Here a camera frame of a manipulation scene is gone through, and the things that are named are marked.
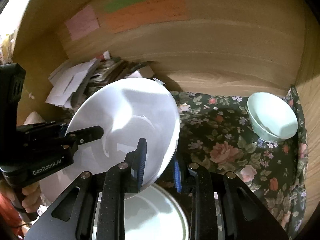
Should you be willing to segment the person left hand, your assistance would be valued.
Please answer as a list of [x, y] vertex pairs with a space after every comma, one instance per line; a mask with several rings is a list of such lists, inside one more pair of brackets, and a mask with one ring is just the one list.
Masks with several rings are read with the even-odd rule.
[[40, 183], [37, 181], [24, 187], [22, 193], [25, 196], [22, 200], [22, 206], [25, 208], [26, 212], [36, 212], [42, 203]]

